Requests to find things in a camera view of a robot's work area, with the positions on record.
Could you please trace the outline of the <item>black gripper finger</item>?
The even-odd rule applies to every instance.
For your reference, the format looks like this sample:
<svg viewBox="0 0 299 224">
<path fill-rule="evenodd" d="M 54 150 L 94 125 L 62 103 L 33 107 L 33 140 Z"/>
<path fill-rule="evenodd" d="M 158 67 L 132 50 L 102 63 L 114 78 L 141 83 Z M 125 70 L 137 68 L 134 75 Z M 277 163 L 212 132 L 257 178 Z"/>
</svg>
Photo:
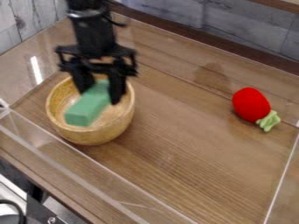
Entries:
<svg viewBox="0 0 299 224">
<path fill-rule="evenodd" d="M 69 68 L 69 74 L 78 93 L 83 94 L 95 83 L 89 69 L 83 65 L 74 64 Z"/>
<path fill-rule="evenodd" d="M 107 93 L 110 104 L 115 105 L 122 95 L 126 93 L 126 77 L 118 72 L 115 68 L 110 68 L 107 71 Z"/>
</svg>

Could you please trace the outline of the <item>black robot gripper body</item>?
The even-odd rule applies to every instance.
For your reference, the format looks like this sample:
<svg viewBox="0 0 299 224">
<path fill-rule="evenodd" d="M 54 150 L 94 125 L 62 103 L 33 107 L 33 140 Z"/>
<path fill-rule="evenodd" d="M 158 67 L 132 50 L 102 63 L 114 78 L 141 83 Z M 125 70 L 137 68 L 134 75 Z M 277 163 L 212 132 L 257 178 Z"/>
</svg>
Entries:
<svg viewBox="0 0 299 224">
<path fill-rule="evenodd" d="M 114 27 L 126 27 L 115 22 L 107 10 L 67 10 L 75 44 L 58 45 L 59 70 L 74 72 L 86 68 L 91 73 L 115 71 L 123 76 L 136 76 L 136 50 L 119 45 Z"/>
</svg>

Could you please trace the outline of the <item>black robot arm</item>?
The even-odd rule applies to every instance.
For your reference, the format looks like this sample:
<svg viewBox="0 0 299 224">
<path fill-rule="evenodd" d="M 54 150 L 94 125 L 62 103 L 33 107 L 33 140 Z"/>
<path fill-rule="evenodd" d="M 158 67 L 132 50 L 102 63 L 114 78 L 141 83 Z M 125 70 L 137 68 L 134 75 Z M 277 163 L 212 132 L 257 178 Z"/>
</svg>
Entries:
<svg viewBox="0 0 299 224">
<path fill-rule="evenodd" d="M 137 76 L 136 50 L 119 45 L 113 26 L 126 27 L 110 17 L 111 0 L 65 0 L 74 45 L 58 45 L 58 67 L 69 73 L 79 94 L 94 86 L 93 74 L 106 76 L 110 104 L 126 93 L 126 77 Z"/>
</svg>

